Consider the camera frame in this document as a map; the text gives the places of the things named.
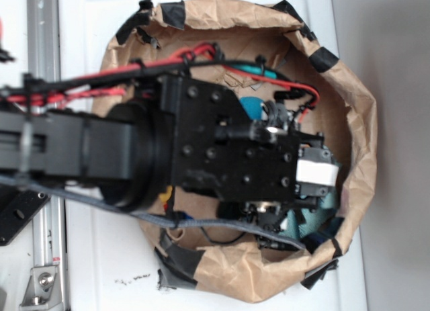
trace black metal bracket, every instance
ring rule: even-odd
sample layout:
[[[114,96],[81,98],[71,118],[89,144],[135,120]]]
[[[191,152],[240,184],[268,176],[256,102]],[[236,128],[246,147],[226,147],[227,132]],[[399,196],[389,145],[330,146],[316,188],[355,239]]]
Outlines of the black metal bracket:
[[[10,244],[49,199],[44,193],[0,188],[0,246]]]

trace gray wall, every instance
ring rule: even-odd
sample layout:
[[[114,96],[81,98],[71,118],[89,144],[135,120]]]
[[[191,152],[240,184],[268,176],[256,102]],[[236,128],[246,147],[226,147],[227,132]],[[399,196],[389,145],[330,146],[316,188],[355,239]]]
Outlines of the gray wall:
[[[378,100],[361,227],[370,311],[430,310],[430,0],[333,0],[341,59]]]

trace teal object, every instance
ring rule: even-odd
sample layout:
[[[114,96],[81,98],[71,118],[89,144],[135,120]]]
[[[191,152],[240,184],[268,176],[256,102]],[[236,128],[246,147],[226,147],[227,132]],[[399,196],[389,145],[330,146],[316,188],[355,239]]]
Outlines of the teal object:
[[[341,164],[337,161],[335,161],[335,164],[338,167],[341,166]],[[334,225],[332,229],[332,232],[334,232],[334,234],[332,235],[333,237],[339,227],[339,225],[333,222],[334,220],[337,221],[335,215],[338,209],[338,195],[336,189],[332,188],[325,197],[319,199],[318,208],[315,212],[310,212],[309,209],[301,209],[301,213],[303,215],[305,223],[299,224],[296,217],[296,213],[290,210],[286,217],[287,229],[280,232],[279,234],[283,236],[289,236],[297,240],[301,240],[311,234],[320,234],[318,231],[320,230],[321,226],[328,220],[330,220],[330,218],[333,218],[330,223]]]
[[[254,75],[260,75],[260,76],[262,75],[261,68],[250,66],[249,64],[239,64],[239,65],[232,66],[232,68],[238,69],[240,71],[246,71],[247,73],[254,74]],[[266,70],[264,71],[264,77],[276,79],[277,75],[273,71]]]
[[[263,100],[261,98],[245,96],[239,101],[251,120],[261,120],[261,114],[263,113],[263,108],[261,107]]]

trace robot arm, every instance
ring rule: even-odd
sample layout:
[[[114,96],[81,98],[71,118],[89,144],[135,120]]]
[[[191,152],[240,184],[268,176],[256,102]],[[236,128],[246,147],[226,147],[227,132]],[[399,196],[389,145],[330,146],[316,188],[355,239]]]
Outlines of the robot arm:
[[[196,61],[200,54],[209,60]],[[285,90],[264,104],[267,120],[252,120],[230,89],[190,77],[190,67],[209,65]],[[63,109],[30,112],[32,105],[109,95],[119,84],[133,86],[134,98],[105,118]],[[70,92],[80,86],[90,88]],[[307,93],[303,106],[286,110],[285,99]],[[323,135],[300,131],[300,117],[316,105],[317,91],[263,62],[224,60],[216,45],[58,83],[27,76],[24,88],[5,87],[0,95],[27,108],[0,112],[0,173],[18,189],[34,182],[47,193],[70,182],[96,186],[107,205],[136,215],[171,185],[216,197],[224,206],[241,205],[256,227],[277,233],[288,210],[315,209],[335,185],[337,168]]]

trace wire bundle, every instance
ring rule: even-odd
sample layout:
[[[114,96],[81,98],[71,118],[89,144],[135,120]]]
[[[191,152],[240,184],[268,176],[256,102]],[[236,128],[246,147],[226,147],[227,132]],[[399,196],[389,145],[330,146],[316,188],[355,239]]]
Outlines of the wire bundle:
[[[207,61],[196,61],[196,58],[199,56],[205,58]],[[294,116],[294,118],[300,116],[298,123],[302,122],[304,116],[309,110],[314,109],[320,100],[320,95],[314,87],[289,81],[281,73],[264,67],[263,62],[225,60],[218,45],[208,42],[203,42],[193,48],[180,48],[169,58],[162,60],[146,63],[134,61],[126,66],[119,66],[118,68],[108,69],[59,83],[48,84],[40,82],[40,84],[32,86],[31,92],[25,89],[11,90],[9,93],[6,93],[7,97],[5,99],[20,105],[27,105],[30,98],[30,105],[32,106],[45,106],[55,103],[59,108],[64,108],[74,99],[125,95],[125,88],[118,87],[124,81],[133,81],[134,79],[142,78],[145,75],[154,75],[155,73],[189,70],[189,68],[194,66],[214,65],[221,65],[232,73],[249,77],[255,81],[280,86],[286,91],[299,89],[311,95],[311,99],[301,105]],[[86,91],[72,92],[76,87],[83,85],[89,85],[90,88]]]

